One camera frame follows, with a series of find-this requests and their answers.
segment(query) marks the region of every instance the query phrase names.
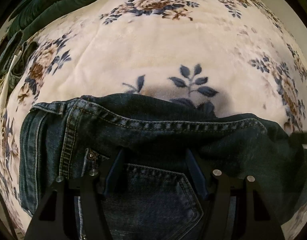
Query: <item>white wall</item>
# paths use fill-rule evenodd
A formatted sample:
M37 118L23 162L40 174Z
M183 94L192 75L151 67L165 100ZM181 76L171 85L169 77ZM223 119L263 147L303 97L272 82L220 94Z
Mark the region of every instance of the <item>white wall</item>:
M307 60L307 28L285 0L262 0L269 9L284 23L297 41Z

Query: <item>blue denim jeans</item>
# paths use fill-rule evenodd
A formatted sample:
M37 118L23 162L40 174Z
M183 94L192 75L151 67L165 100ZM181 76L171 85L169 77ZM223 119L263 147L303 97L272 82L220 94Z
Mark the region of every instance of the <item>blue denim jeans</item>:
M81 177L118 147L128 149L115 192L103 203L114 239L197 238L203 211L186 148L230 177L253 175L280 224L307 201L307 151L253 114L214 118L141 95L82 96L34 105L20 147L20 199L31 214L55 177ZM79 200L77 222L82 234Z

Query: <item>black cable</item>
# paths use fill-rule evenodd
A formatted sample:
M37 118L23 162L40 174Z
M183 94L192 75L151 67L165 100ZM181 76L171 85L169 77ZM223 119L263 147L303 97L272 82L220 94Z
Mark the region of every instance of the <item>black cable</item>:
M8 209L7 209L7 206L6 206L6 203L5 201L3 200L2 198L2 195L0 193L0 203L1 203L1 206L2 206L2 209L5 213L5 216L7 218L7 222L8 222L8 225L10 227L10 230L11 230L11 236L14 238L14 240L17 240L18 237L17 237L17 234L15 233L15 229L12 225L12 221L11 221L11 218L10 218L10 215L9 215L9 212L8 212Z

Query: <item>cream floral blanket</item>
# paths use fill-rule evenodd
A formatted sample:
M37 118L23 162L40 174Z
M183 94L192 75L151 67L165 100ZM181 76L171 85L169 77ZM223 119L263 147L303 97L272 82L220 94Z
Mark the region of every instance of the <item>cream floral blanket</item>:
M0 189L23 233L19 138L35 103L137 93L307 130L307 63L260 0L98 0L31 40L40 47L0 109ZM307 204L282 226L286 239L306 221Z

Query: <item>silver screw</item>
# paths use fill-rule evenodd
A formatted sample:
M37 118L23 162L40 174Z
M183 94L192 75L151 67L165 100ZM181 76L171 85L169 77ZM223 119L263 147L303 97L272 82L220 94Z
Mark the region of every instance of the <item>silver screw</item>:
M220 170L213 170L212 173L215 175L215 176L220 176L222 174L222 172Z
M96 176L98 174L98 170L91 170L89 171L89 175Z
M250 181L250 182L254 182L256 179L255 179L254 176L248 176L247 180Z
M58 176L56 179L56 182L61 182L64 180L64 177L63 176Z

